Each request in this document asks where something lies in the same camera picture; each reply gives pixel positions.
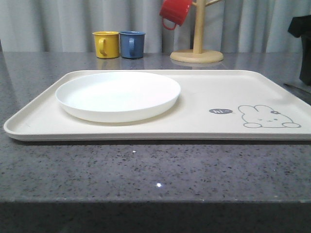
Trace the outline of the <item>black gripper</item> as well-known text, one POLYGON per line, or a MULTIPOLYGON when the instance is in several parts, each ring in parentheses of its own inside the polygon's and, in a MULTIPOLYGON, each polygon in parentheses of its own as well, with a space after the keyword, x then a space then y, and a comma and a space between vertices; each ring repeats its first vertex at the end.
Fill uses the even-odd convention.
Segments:
POLYGON ((305 85, 311 84, 311 36, 302 35, 311 30, 311 15, 293 17, 288 27, 288 32, 296 37, 301 37, 302 41, 302 65, 300 71, 300 80, 305 85))

